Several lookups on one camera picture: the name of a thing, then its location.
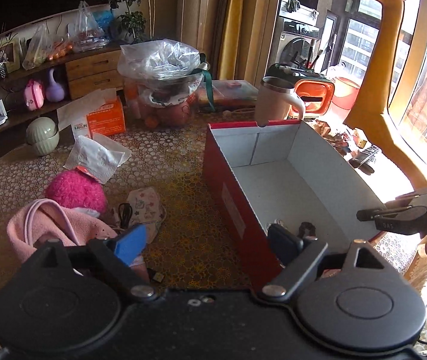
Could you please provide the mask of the yellow curtain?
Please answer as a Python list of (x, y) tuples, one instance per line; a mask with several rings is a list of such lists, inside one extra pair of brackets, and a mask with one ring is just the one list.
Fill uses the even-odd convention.
[(242, 24), (243, 0), (220, 0), (221, 24), (218, 48), (217, 77), (220, 80), (233, 79), (239, 50), (240, 30)]

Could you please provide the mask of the orange white tissue box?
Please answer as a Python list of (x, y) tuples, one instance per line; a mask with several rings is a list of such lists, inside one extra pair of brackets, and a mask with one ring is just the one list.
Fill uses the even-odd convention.
[(58, 130), (71, 128), (74, 137), (124, 133), (123, 105), (114, 88), (96, 89), (57, 110)]

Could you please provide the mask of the framed picture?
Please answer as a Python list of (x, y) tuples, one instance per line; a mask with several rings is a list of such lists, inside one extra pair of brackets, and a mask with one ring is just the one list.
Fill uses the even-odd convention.
[(17, 39), (0, 47), (0, 62), (3, 62), (8, 73), (20, 69), (20, 46)]

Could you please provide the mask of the front-load washing machine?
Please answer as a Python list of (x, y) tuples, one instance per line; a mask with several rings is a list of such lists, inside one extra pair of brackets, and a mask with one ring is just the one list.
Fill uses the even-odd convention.
[(319, 38), (318, 27), (283, 17), (279, 18), (278, 25), (280, 33), (275, 63), (299, 66), (313, 56)]

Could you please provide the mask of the red plastic bucket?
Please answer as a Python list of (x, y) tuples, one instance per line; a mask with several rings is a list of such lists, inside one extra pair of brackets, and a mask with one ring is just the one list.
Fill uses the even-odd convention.
[(356, 102), (360, 86), (345, 77), (336, 77), (333, 82), (335, 84), (333, 104), (343, 110), (350, 111)]

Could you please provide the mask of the pink round pouch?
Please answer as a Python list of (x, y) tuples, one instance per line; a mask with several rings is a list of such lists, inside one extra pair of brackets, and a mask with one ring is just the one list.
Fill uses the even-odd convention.
[(23, 95), (29, 111), (37, 111), (43, 107), (45, 95), (43, 85), (39, 80), (30, 79)]

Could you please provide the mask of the pink fleece cloth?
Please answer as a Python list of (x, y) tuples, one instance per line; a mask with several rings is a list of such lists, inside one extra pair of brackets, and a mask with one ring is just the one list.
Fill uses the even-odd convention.
[(110, 239), (117, 233), (101, 219), (85, 210), (62, 207), (43, 198), (21, 208), (9, 220), (7, 234), (17, 258), (24, 263), (50, 239), (65, 246), (83, 246), (92, 239)]

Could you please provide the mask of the plastic bag with blue items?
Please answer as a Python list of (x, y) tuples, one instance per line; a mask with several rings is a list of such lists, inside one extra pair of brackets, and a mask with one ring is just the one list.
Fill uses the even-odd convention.
[(111, 10), (91, 10), (81, 1), (74, 22), (68, 25), (68, 36), (74, 53), (101, 49), (112, 41), (110, 24), (114, 16)]

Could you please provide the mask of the clear plastic bag on basket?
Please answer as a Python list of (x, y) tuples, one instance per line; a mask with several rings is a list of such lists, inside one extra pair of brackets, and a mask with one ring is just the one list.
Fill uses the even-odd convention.
[(187, 76), (200, 64), (200, 52), (194, 47), (162, 39), (122, 45), (117, 71), (134, 80), (169, 80)]

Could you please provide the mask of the clear plastic bead box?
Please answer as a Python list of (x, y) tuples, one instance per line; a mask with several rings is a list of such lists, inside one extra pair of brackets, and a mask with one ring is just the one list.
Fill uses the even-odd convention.
[[(246, 80), (213, 80), (211, 89), (214, 111), (254, 107), (257, 102), (258, 89)], [(206, 83), (195, 91), (193, 103), (203, 111), (212, 111)]]

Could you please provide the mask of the beige steel travel mug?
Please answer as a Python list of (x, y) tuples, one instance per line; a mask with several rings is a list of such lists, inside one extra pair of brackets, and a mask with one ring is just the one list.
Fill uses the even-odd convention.
[(259, 127), (266, 127), (270, 121), (284, 120), (291, 108), (298, 119), (305, 117), (305, 103), (296, 93), (295, 86), (275, 76), (265, 76), (257, 95), (254, 119)]

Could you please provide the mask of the yellow giraffe shaped chair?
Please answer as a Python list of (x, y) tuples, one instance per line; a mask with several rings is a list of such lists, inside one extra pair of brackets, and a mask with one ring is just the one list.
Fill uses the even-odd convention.
[(375, 1), (382, 4), (379, 33), (356, 102), (344, 123), (361, 129), (370, 143), (379, 147), (402, 171), (412, 187), (421, 189), (427, 186), (427, 179), (404, 151), (406, 144), (387, 114), (405, 0)]

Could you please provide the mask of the green ceramic round jar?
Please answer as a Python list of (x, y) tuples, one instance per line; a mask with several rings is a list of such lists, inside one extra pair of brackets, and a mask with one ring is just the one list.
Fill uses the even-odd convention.
[(26, 130), (26, 142), (39, 157), (53, 152), (59, 144), (59, 130), (56, 123), (47, 117), (33, 120)]

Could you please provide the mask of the red white cardboard shoebox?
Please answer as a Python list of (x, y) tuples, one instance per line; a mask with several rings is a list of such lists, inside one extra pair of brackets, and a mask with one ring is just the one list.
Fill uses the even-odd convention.
[(203, 177), (255, 290), (281, 271), (267, 241), (267, 228), (276, 220), (292, 233), (310, 222), (333, 253), (345, 252), (355, 239), (372, 242), (381, 235), (356, 213), (383, 203), (302, 121), (209, 125)]

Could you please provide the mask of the pink fluffy plush toy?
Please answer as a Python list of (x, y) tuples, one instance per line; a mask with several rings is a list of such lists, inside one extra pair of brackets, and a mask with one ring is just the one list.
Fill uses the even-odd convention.
[(56, 175), (45, 189), (45, 197), (69, 209), (91, 209), (102, 214), (108, 207), (103, 186), (78, 170)]

